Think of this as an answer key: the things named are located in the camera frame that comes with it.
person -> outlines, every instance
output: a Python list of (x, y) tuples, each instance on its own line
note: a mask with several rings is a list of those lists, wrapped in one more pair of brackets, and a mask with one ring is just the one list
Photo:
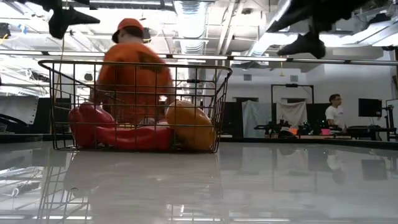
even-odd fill
[[(136, 19), (123, 19), (112, 40), (116, 45), (105, 54), (104, 62), (165, 64), (144, 45), (144, 27)], [(138, 124), (148, 120), (153, 123), (164, 115), (164, 110), (155, 106), (160, 95), (173, 93), (172, 87), (167, 67), (103, 65), (95, 85), (96, 94), (91, 94), (91, 100), (102, 103), (118, 123)], [(171, 103), (171, 99), (169, 95), (167, 102)]]
[(341, 107), (341, 96), (340, 94), (333, 94), (329, 97), (331, 105), (326, 109), (325, 115), (326, 120), (330, 126), (338, 126), (342, 130), (345, 130), (345, 122), (343, 120), (343, 109)]
[(331, 178), (337, 184), (344, 184), (346, 182), (346, 172), (343, 161), (338, 153), (331, 149), (328, 151), (328, 158), (326, 162), (329, 168), (332, 170), (333, 174)]

white curtain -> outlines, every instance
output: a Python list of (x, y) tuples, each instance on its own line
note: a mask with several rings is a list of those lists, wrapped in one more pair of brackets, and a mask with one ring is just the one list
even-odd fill
[(263, 138), (264, 130), (254, 130), (257, 125), (266, 125), (272, 118), (270, 103), (246, 101), (242, 103), (244, 138)]
[(292, 127), (297, 128), (303, 122), (307, 122), (307, 106), (305, 102), (299, 103), (276, 103), (277, 121), (283, 119), (288, 121)]

red bell pepper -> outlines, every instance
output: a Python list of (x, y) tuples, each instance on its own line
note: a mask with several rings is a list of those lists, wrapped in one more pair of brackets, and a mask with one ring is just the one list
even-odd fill
[(96, 146), (95, 127), (114, 128), (116, 123), (108, 112), (90, 102), (82, 103), (69, 112), (69, 125), (78, 146)]
[(173, 133), (165, 126), (136, 129), (96, 127), (98, 142), (123, 150), (167, 151), (172, 146)]

ceiling light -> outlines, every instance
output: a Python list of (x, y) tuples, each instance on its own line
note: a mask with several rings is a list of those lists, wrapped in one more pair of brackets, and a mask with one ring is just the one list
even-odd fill
[(107, 3), (111, 3), (111, 4), (145, 4), (145, 5), (155, 5), (155, 6), (159, 6), (160, 2), (145, 2), (142, 3), (142, 1), (93, 1), (91, 0), (90, 3), (102, 3), (102, 4), (107, 4)]
[(8, 220), (25, 219), (25, 216), (23, 216), (23, 215), (0, 215), (0, 219), (8, 219)]
[(286, 58), (279, 57), (234, 57), (234, 60), (257, 61), (257, 62), (286, 62)]
[(189, 222), (189, 221), (196, 221), (196, 222), (220, 222), (220, 218), (200, 218), (200, 217), (174, 217), (173, 219), (169, 218), (170, 221), (180, 221), (180, 222)]
[(226, 60), (228, 57), (227, 56), (222, 56), (222, 55), (173, 55), (173, 58)]
[(39, 51), (34, 50), (0, 50), (0, 54), (6, 55), (42, 55)]
[(290, 222), (288, 218), (234, 218), (234, 222)]
[(41, 219), (51, 219), (51, 220), (64, 220), (64, 219), (67, 219), (67, 220), (92, 220), (93, 219), (93, 217), (91, 217), (91, 216), (87, 216), (87, 217), (85, 217), (85, 216), (61, 216), (61, 215), (50, 215), (50, 216), (42, 216), (42, 217), (37, 217), (37, 216), (35, 216), (35, 217), (32, 217), (32, 219), (39, 219), (39, 218), (41, 218)]
[(197, 60), (197, 59), (180, 59), (180, 60), (178, 60), (178, 62), (180, 63), (180, 62), (182, 62), (182, 63), (185, 63), (185, 62), (192, 62), (192, 63), (206, 63), (206, 60)]
[(391, 36), (386, 37), (379, 42), (373, 44), (373, 47), (387, 47), (396, 45), (398, 45), (398, 34), (392, 34)]
[(207, 40), (207, 39), (191, 39), (191, 38), (180, 38), (180, 37), (175, 37), (175, 38), (173, 38), (173, 41), (174, 42), (176, 42), (176, 41), (181, 41), (181, 42), (185, 42), (185, 41), (187, 41), (187, 42), (204, 42), (204, 43), (208, 43), (209, 42), (209, 40)]
[[(62, 52), (49, 52), (49, 55), (61, 56)], [(64, 52), (63, 56), (76, 56), (76, 57), (104, 57), (104, 52)]]
[(374, 44), (374, 43), (369, 43), (367, 40), (368, 38), (371, 37), (377, 37), (376, 39), (380, 39), (380, 32), (387, 27), (392, 25), (392, 21), (384, 21), (384, 22), (377, 22), (370, 24), (369, 27), (361, 32), (358, 32), (350, 37), (351, 43), (363, 43), (363, 44)]

wall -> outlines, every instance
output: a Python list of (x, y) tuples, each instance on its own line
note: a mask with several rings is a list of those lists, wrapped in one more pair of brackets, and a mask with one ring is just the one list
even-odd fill
[[(388, 52), (378, 60), (390, 60)], [(339, 93), (347, 126), (370, 125), (371, 118), (358, 116), (358, 98), (380, 99), (383, 104), (393, 96), (391, 76), (394, 70), (388, 66), (332, 65), (324, 64), (306, 74), (307, 83), (315, 86), (315, 102), (327, 103), (329, 96)], [(383, 118), (374, 123), (385, 126)]]
[[(251, 81), (244, 81), (243, 75), (251, 74)], [(271, 102), (271, 84), (291, 83), (290, 75), (298, 75), (298, 84), (305, 84), (305, 74), (300, 69), (249, 69), (242, 70), (234, 68), (233, 74), (228, 80), (228, 92), (226, 101), (234, 101), (235, 97), (259, 98), (260, 103)], [(286, 88), (284, 86), (274, 87), (274, 102), (282, 98), (306, 98), (311, 102), (311, 91), (309, 88)]]

